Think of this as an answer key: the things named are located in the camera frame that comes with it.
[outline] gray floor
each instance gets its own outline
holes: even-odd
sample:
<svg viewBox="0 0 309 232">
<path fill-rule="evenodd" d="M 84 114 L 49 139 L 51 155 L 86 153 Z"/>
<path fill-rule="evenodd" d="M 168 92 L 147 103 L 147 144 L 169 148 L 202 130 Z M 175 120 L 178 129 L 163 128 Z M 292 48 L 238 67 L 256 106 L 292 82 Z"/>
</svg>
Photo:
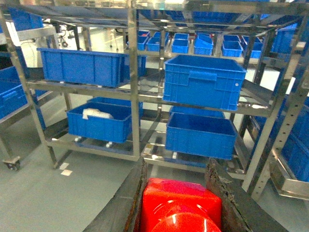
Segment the gray floor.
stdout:
<svg viewBox="0 0 309 232">
<path fill-rule="evenodd" d="M 33 53 L 30 58 L 36 61 Z M 270 72 L 262 84 L 272 88 L 274 75 Z M 76 95 L 72 98 L 73 105 L 86 100 Z M 42 110 L 47 124 L 65 117 L 63 97 L 47 103 Z M 12 172 L 0 164 L 1 232 L 82 231 L 106 205 L 134 165 L 130 161 L 74 152 L 66 160 L 72 174 L 61 175 L 61 170 L 52 169 L 30 116 L 11 126 L 5 137 L 14 153 L 22 157 L 22 169 Z M 248 148 L 252 147 L 248 136 L 245 142 Z M 149 166 L 149 176 L 204 183 L 203 174 L 158 166 Z M 281 197 L 268 183 L 258 203 L 289 231 L 309 231 L 308 202 Z"/>
</svg>

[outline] caster wheel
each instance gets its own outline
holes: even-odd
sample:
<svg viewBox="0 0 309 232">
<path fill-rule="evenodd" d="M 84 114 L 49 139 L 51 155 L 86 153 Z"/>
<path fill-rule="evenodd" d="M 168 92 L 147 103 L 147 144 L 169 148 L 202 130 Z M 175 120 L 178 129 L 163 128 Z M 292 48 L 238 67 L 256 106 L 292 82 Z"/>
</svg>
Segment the caster wheel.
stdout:
<svg viewBox="0 0 309 232">
<path fill-rule="evenodd" d="M 20 161 L 17 161 L 16 163 L 7 163 L 6 166 L 10 170 L 18 171 L 20 169 Z"/>
<path fill-rule="evenodd" d="M 69 45 L 68 45 L 67 42 L 62 42 L 62 46 L 63 46 L 63 47 L 68 47 Z"/>
</svg>

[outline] metal shelf rail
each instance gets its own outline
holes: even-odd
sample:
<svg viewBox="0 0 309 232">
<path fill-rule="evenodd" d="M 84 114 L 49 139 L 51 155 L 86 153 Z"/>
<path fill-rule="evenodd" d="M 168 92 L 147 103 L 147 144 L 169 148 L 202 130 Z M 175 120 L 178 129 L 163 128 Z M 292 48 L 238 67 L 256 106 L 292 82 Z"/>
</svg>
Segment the metal shelf rail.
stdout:
<svg viewBox="0 0 309 232">
<path fill-rule="evenodd" d="M 57 41 L 57 34 L 54 27 L 48 27 L 48 28 L 41 28 L 41 29 L 31 29 L 31 30 L 24 30 L 24 31 L 18 31 L 17 36 L 20 41 L 30 40 L 30 39 L 36 39 L 41 37 L 46 37 L 48 39 L 51 39 L 53 41 L 53 45 L 57 47 L 56 41 Z M 0 33 L 0 45 L 6 44 L 6 37 L 4 33 Z M 53 99 L 58 93 L 48 91 L 38 97 L 38 106 L 42 106 L 51 99 Z M 12 152 L 12 149 L 10 148 L 9 143 L 6 141 L 6 139 L 1 136 L 1 134 L 5 133 L 5 130 L 10 127 L 11 125 L 15 124 L 22 118 L 26 117 L 30 113 L 31 105 L 27 103 L 23 107 L 15 110 L 8 116 L 0 119 L 0 149 L 5 155 L 6 159 L 3 160 L 3 163 L 5 163 L 10 169 L 12 170 L 19 170 L 20 168 L 20 156 L 15 156 Z"/>
<path fill-rule="evenodd" d="M 7 0 L 0 0 L 0 3 L 10 5 Z M 163 81 L 164 81 L 164 59 L 173 56 L 168 50 L 164 50 L 164 41 L 166 31 L 178 32 L 193 32 L 193 31 L 207 31 L 215 32 L 215 46 L 214 57 L 221 57 L 221 44 L 224 33 L 238 33 L 248 34 L 250 36 L 249 45 L 244 58 L 235 58 L 239 63 L 242 63 L 246 69 L 250 62 L 257 63 L 254 82 L 245 81 L 242 86 L 242 92 L 238 110 L 230 112 L 231 119 L 235 113 L 243 114 L 244 120 L 241 125 L 239 136 L 235 144 L 234 158 L 231 161 L 222 161 L 231 176 L 243 180 L 242 187 L 252 193 L 252 196 L 257 199 L 257 192 L 261 192 L 265 185 L 264 173 L 269 170 L 272 160 L 280 160 L 280 156 L 273 157 L 273 150 L 280 151 L 286 139 L 278 136 L 278 141 L 274 143 L 274 149 L 271 153 L 265 152 L 267 140 L 269 138 L 272 126 L 276 120 L 279 108 L 284 99 L 285 92 L 296 68 L 307 68 L 308 60 L 302 56 L 305 43 L 300 41 L 300 37 L 307 25 L 307 14 L 309 12 L 309 4 L 307 3 L 283 3 L 283 2 L 247 2 L 247 1 L 203 1 L 203 0 L 189 0 L 189 1 L 151 1 L 151 0 L 94 0 L 94 1 L 33 1 L 27 3 L 24 1 L 16 1 L 15 7 L 24 9 L 30 13 L 48 17 L 54 20 L 72 23 L 74 25 L 83 27 L 107 27 L 107 28 L 123 28 L 128 31 L 128 39 L 130 41 L 128 52 L 130 55 L 130 89 L 110 89 L 98 86 L 89 85 L 74 85 L 70 83 L 50 82 L 40 77 L 37 79 L 27 81 L 20 63 L 15 55 L 15 47 L 10 38 L 7 39 L 9 50 L 12 53 L 12 62 L 18 69 L 18 74 L 22 81 L 23 87 L 27 94 L 28 101 L 31 105 L 35 103 L 30 97 L 30 89 L 51 90 L 64 93 L 84 94 L 90 96 L 101 96 L 117 99 L 131 100 L 132 106 L 132 138 L 129 138 L 123 145 L 115 145 L 111 148 L 105 147 L 105 142 L 95 141 L 82 138 L 75 141 L 73 136 L 69 136 L 68 123 L 64 119 L 46 130 L 41 128 L 38 116 L 35 110 L 31 110 L 34 117 L 35 125 L 38 129 L 41 142 L 48 154 L 50 154 L 54 167 L 58 167 L 72 150 L 86 153 L 94 153 L 102 156 L 115 157 L 127 160 L 138 160 L 143 155 L 150 164 L 158 164 L 162 166 L 192 170 L 203 171 L 207 159 L 189 156 L 186 154 L 173 154 L 164 149 L 165 133 L 156 131 L 156 127 L 160 122 L 166 122 L 168 113 L 162 111 L 162 105 L 182 105 L 187 107 L 196 107 L 192 105 L 183 105 L 162 100 Z M 150 10 L 151 16 L 145 17 L 141 14 L 141 10 Z M 185 16 L 184 20 L 172 20 L 166 11 L 180 11 Z M 218 12 L 218 13 L 234 13 L 235 20 L 230 23 L 197 23 L 192 20 L 192 12 Z M 260 20 L 260 14 L 270 14 L 270 18 Z M 281 23 L 272 24 L 279 19 L 283 19 L 285 15 L 291 15 L 288 20 L 282 20 Z M 271 47 L 275 37 L 275 30 L 291 25 L 295 22 L 302 22 L 297 28 L 297 34 L 293 40 L 293 47 L 291 55 L 288 59 L 282 60 L 274 57 L 271 54 Z M 7 28 L 3 20 L 1 26 L 4 27 L 4 34 L 9 37 Z M 160 51 L 157 53 L 141 52 L 137 50 L 137 31 L 138 29 L 151 29 L 161 31 Z M 256 36 L 265 36 L 262 54 L 259 60 L 250 59 L 251 51 Z M 89 33 L 84 29 L 85 44 L 88 45 L 87 50 L 91 50 L 91 43 L 89 40 Z M 144 54 L 149 56 L 159 56 L 159 69 L 157 72 L 148 70 L 146 77 L 139 82 L 137 76 L 137 55 Z M 262 79 L 264 69 L 266 66 L 281 70 L 281 78 L 276 83 L 276 90 L 269 91 L 259 86 Z M 297 74 L 298 79 L 301 80 L 297 91 L 302 89 L 304 84 L 308 81 L 307 71 Z M 157 92 L 150 92 L 150 87 L 156 87 Z M 301 105 L 303 96 L 295 98 L 298 105 Z M 141 130 L 139 126 L 139 102 L 156 103 L 157 110 L 145 110 L 143 119 L 152 121 L 149 130 Z M 295 111 L 295 105 L 291 105 L 290 110 Z M 267 117 L 266 124 L 261 131 L 261 136 L 256 140 L 256 149 L 253 154 L 249 154 L 242 137 L 247 128 L 249 116 L 264 116 Z M 288 127 L 282 128 L 285 137 L 291 130 L 291 126 L 295 122 L 293 119 L 287 118 Z M 53 147 L 63 147 L 68 150 L 62 158 L 56 159 Z M 259 177 L 260 168 L 264 168 L 262 175 Z M 293 180 L 293 183 L 300 184 L 299 181 Z M 287 184 L 283 184 L 282 189 L 287 189 Z"/>
</svg>

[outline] rack caster wheel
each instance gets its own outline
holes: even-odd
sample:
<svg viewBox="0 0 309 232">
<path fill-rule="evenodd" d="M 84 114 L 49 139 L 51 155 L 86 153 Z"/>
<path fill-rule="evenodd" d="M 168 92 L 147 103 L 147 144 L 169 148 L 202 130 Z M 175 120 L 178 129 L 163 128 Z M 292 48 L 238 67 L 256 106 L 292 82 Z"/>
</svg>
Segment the rack caster wheel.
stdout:
<svg viewBox="0 0 309 232">
<path fill-rule="evenodd" d="M 16 157 L 13 160 L 4 160 L 3 163 L 12 171 L 20 170 L 20 157 Z"/>
</svg>

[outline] plastic crate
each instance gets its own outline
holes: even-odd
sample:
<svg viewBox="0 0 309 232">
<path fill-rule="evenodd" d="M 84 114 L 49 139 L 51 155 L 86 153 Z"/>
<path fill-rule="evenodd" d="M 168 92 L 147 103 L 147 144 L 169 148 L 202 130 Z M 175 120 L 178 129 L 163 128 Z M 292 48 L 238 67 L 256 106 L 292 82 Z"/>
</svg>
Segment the plastic crate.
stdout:
<svg viewBox="0 0 309 232">
<path fill-rule="evenodd" d="M 241 57 L 242 51 L 239 42 L 223 41 L 222 43 L 222 55 L 225 57 Z"/>
<path fill-rule="evenodd" d="M 237 110 L 247 71 L 234 60 L 178 55 L 165 67 L 163 100 Z"/>
<path fill-rule="evenodd" d="M 141 36 L 141 37 L 149 37 L 149 35 L 150 35 L 150 31 L 148 31 L 148 30 L 140 30 L 139 31 L 139 36 Z"/>
<path fill-rule="evenodd" d="M 147 51 L 158 52 L 160 51 L 160 32 L 156 32 L 150 40 L 147 42 Z M 169 33 L 165 33 L 165 46 L 169 41 Z"/>
<path fill-rule="evenodd" d="M 242 35 L 241 36 L 241 44 L 242 44 L 242 46 L 244 47 L 244 46 L 246 46 L 246 48 L 247 48 L 247 45 L 248 45 L 248 43 L 249 43 L 249 36 L 248 35 Z M 259 38 L 255 38 L 255 41 L 254 41 L 255 43 L 261 43 L 261 40 L 259 39 Z"/>
<path fill-rule="evenodd" d="M 172 52 L 174 53 L 188 53 L 189 41 L 188 40 L 174 40 L 172 45 Z"/>
<path fill-rule="evenodd" d="M 167 124 L 165 149 L 230 160 L 236 136 L 228 119 L 173 113 Z"/>
<path fill-rule="evenodd" d="M 189 34 L 175 33 L 174 39 L 175 40 L 188 40 Z"/>
<path fill-rule="evenodd" d="M 306 99 L 292 129 L 293 134 L 309 148 L 309 98 Z"/>
<path fill-rule="evenodd" d="M 83 119 L 84 109 L 98 109 L 111 114 L 113 119 L 88 116 Z M 88 102 L 67 112 L 69 133 L 115 143 L 124 143 L 132 133 L 131 108 L 127 106 Z"/>
<path fill-rule="evenodd" d="M 0 70 L 0 81 L 16 82 L 20 84 L 17 70 L 14 66 Z"/>
<path fill-rule="evenodd" d="M 147 37 L 147 36 L 139 36 L 137 38 L 137 49 L 138 50 L 140 50 L 140 51 L 144 51 L 145 50 L 148 38 L 149 37 Z"/>
<path fill-rule="evenodd" d="M 309 150 L 293 134 L 290 137 L 294 147 L 288 165 L 298 180 L 309 182 Z"/>
<path fill-rule="evenodd" d="M 0 80 L 0 118 L 27 104 L 22 85 Z"/>
<path fill-rule="evenodd" d="M 87 102 L 99 102 L 99 103 L 105 103 L 105 104 L 122 105 L 122 106 L 131 107 L 131 101 L 122 100 L 122 99 L 96 97 L 96 98 L 92 98 L 88 100 Z M 140 117 L 142 117 L 143 116 L 143 103 L 142 102 L 139 103 L 139 112 L 140 112 Z"/>
<path fill-rule="evenodd" d="M 207 34 L 198 34 L 194 44 L 194 54 L 211 55 L 213 41 Z"/>
<path fill-rule="evenodd" d="M 175 21 L 184 21 L 184 16 L 182 11 L 165 11 L 167 15 L 169 15 L 173 20 Z M 185 23 L 176 23 L 175 24 L 178 27 L 186 27 L 187 25 Z"/>
<path fill-rule="evenodd" d="M 295 33 L 297 24 L 293 24 L 286 28 L 277 31 L 271 51 L 277 53 L 290 53 L 291 52 L 291 41 Z"/>
<path fill-rule="evenodd" d="M 46 80 L 117 87 L 130 81 L 128 54 L 38 48 Z M 138 57 L 139 76 L 146 57 Z"/>
<path fill-rule="evenodd" d="M 253 50 L 251 52 L 251 58 L 260 58 L 262 52 L 263 44 L 262 43 L 254 43 Z M 246 55 L 247 48 L 243 48 L 244 56 Z"/>
<path fill-rule="evenodd" d="M 224 35 L 223 36 L 224 41 L 235 41 L 235 42 L 241 42 L 238 35 Z"/>
<path fill-rule="evenodd" d="M 221 111 L 203 110 L 203 109 L 196 109 L 196 108 L 189 108 L 189 107 L 182 107 L 182 106 L 171 107 L 169 114 L 171 115 L 172 113 L 182 113 L 182 114 L 187 114 L 187 115 L 200 115 L 200 116 L 208 116 L 208 117 L 225 118 L 223 112 Z"/>
<path fill-rule="evenodd" d="M 42 18 L 39 16 L 29 14 L 16 8 L 9 8 L 9 11 L 17 31 L 43 27 Z"/>
<path fill-rule="evenodd" d="M 282 156 L 285 158 L 286 161 L 290 160 L 293 147 L 295 146 L 295 140 L 293 139 L 292 135 L 289 135 L 288 139 L 285 142 L 285 145 L 281 151 Z"/>
</svg>

